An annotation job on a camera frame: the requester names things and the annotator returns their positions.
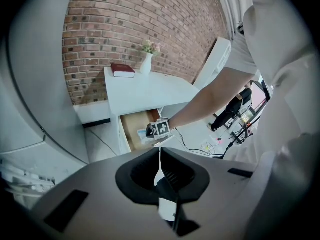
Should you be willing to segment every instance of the open drawer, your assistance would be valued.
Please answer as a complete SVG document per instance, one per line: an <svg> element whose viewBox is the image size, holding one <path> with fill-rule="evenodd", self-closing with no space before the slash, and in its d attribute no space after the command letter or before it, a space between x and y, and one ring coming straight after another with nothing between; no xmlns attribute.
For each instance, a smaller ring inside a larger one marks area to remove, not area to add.
<svg viewBox="0 0 320 240"><path fill-rule="evenodd" d="M145 150L158 147L173 138L173 135L169 135L163 139L154 139L153 141L142 143L137 133L138 130L146 129L148 124L155 122L159 118L161 118L161 115L157 109L120 116L119 130L121 153L126 154L135 150Z"/></svg>

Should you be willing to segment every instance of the vase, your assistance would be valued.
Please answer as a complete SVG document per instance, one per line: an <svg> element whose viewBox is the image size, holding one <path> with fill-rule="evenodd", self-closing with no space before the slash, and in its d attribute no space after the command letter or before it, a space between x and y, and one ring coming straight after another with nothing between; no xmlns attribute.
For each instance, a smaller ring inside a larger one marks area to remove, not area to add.
<svg viewBox="0 0 320 240"><path fill-rule="evenodd" d="M146 76L150 74L152 57L153 57L153 54L151 54L151 53L146 54L146 58L140 68L141 74L146 75Z"/></svg>

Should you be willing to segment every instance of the tabletop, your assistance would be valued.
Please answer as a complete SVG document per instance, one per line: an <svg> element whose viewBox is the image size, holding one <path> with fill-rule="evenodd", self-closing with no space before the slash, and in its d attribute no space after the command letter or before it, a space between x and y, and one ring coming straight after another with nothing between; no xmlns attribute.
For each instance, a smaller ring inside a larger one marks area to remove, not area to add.
<svg viewBox="0 0 320 240"><path fill-rule="evenodd" d="M199 90L186 80L136 70L134 78L114 77L110 67L104 68L105 84L111 112L122 116L190 102Z"/></svg>

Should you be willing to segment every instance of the red book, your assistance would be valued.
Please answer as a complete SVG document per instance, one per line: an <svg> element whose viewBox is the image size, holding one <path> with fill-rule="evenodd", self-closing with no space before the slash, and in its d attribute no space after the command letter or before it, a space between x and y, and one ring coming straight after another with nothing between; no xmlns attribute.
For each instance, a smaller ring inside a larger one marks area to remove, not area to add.
<svg viewBox="0 0 320 240"><path fill-rule="evenodd" d="M115 78L134 78L136 72L128 65L111 64L111 70Z"/></svg>

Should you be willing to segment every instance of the person in black clothes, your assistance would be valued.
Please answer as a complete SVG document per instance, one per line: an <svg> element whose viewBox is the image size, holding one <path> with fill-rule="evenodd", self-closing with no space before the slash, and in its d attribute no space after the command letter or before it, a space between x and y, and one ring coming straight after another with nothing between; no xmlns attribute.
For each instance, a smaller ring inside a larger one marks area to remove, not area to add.
<svg viewBox="0 0 320 240"><path fill-rule="evenodd" d="M245 90L240 94L237 94L233 100L226 106L225 111L214 121L214 123L209 123L208 128L213 132L222 127L226 122L228 122L231 118L235 118L241 108L242 102L243 105L251 101L252 90L251 90L252 82L248 82L244 87Z"/></svg>

